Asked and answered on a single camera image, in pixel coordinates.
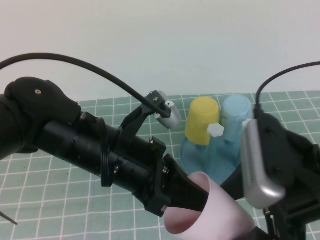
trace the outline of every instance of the white wall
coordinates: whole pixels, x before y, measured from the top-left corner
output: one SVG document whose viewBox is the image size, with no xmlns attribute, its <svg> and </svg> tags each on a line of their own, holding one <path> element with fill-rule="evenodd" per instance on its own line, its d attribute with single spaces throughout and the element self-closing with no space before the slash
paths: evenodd
<svg viewBox="0 0 320 240">
<path fill-rule="evenodd" d="M 0 0 L 0 60 L 50 52 L 88 61 L 146 95 L 254 92 L 285 68 L 320 61 L 319 0 Z M 74 100 L 121 97 L 66 63 L 29 61 L 0 72 L 49 79 Z M 320 90 L 320 67 L 268 91 Z"/>
</svg>

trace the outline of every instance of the pink paper cup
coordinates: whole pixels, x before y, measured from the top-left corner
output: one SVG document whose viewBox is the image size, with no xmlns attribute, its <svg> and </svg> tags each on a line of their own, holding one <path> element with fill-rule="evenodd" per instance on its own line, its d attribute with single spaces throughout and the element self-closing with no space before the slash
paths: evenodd
<svg viewBox="0 0 320 240">
<path fill-rule="evenodd" d="M 164 226 L 170 234 L 184 240 L 236 240 L 255 227 L 253 218 L 208 175 L 195 172 L 188 177 L 209 197 L 203 212 L 169 207 Z"/>
</svg>

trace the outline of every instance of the black wire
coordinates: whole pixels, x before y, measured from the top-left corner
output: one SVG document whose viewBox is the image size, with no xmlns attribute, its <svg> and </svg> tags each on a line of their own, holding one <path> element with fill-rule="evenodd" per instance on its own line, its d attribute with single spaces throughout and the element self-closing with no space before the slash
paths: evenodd
<svg viewBox="0 0 320 240">
<path fill-rule="evenodd" d="M 298 65 L 298 66 L 293 66 L 290 67 L 286 70 L 283 70 L 279 73 L 277 73 L 276 75 L 270 77 L 267 81 L 265 81 L 258 89 L 258 91 L 256 92 L 256 96 L 255 96 L 255 105 L 256 107 L 260 110 L 261 109 L 261 105 L 260 105 L 260 95 L 262 90 L 269 84 L 271 83 L 273 80 L 277 79 L 278 77 L 281 77 L 282 75 L 285 75 L 287 73 L 290 73 L 294 70 L 298 70 L 298 69 L 304 69 L 304 68 L 308 68 L 308 67 L 313 67 L 313 66 L 318 66 L 320 65 L 320 61 L 315 61 L 315 62 L 310 62 L 310 63 L 305 63 L 302 65 Z"/>
<path fill-rule="evenodd" d="M 113 82 L 115 85 L 119 86 L 123 90 L 125 90 L 127 93 L 129 93 L 131 96 L 133 96 L 135 99 L 140 101 L 142 104 L 146 105 L 148 108 L 152 109 L 156 113 L 159 113 L 161 117 L 163 118 L 169 118 L 170 115 L 160 109 L 159 107 L 153 105 L 151 102 L 146 100 L 141 94 L 136 92 L 133 88 L 131 88 L 129 85 L 121 81 L 119 78 L 113 76 L 112 74 L 108 73 L 107 71 L 94 66 L 88 62 L 70 57 L 70 56 L 64 56 L 60 54 L 54 54 L 54 53 L 27 53 L 27 54 L 22 54 L 18 56 L 11 57 L 7 60 L 4 60 L 0 62 L 0 70 L 15 64 L 19 63 L 22 61 L 27 61 L 27 60 L 36 60 L 36 59 L 43 59 L 43 60 L 55 60 L 55 61 L 60 61 L 60 62 L 65 62 L 69 64 L 76 65 L 78 67 L 87 69 L 93 73 L 96 73 L 100 75 L 101 77 L 108 79 L 110 82 Z"/>
</svg>

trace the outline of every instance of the transparent blue cup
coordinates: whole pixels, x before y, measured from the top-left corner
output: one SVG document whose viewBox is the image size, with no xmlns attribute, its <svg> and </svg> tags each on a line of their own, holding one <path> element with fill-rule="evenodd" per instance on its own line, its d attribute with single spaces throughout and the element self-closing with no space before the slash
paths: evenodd
<svg viewBox="0 0 320 240">
<path fill-rule="evenodd" d="M 204 171 L 221 185 L 241 163 L 241 135 L 243 122 L 252 119 L 252 104 L 243 95 L 232 95 L 225 99 L 221 109 L 222 136 L 211 136 L 205 158 Z"/>
<path fill-rule="evenodd" d="M 243 95 L 232 95 L 226 98 L 221 109 L 220 124 L 224 126 L 222 153 L 238 167 L 241 163 L 242 123 L 253 118 L 251 101 Z"/>
</svg>

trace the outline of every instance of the green cutting mat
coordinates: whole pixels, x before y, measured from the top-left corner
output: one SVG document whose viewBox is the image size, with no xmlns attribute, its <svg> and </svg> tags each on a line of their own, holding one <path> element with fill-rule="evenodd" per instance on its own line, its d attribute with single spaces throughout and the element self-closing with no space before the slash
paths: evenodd
<svg viewBox="0 0 320 240">
<path fill-rule="evenodd" d="M 209 95 L 220 104 L 230 94 Z M 254 95 L 245 94 L 252 103 Z M 153 135 L 167 145 L 179 161 L 191 102 L 199 95 L 171 96 L 183 121 L 168 130 L 152 116 L 138 135 Z M 263 109 L 284 127 L 320 144 L 320 91 L 263 93 Z M 117 127 L 139 103 L 132 97 L 81 101 L 85 112 L 104 117 Z M 144 210 L 129 192 L 102 188 L 100 179 L 44 152 L 15 154 L 0 161 L 0 211 L 16 220 L 14 226 L 0 218 L 0 240 L 174 240 L 162 218 Z M 266 231 L 261 210 L 244 199 L 238 201 Z M 320 240 L 320 221 L 309 224 L 308 240 Z"/>
</svg>

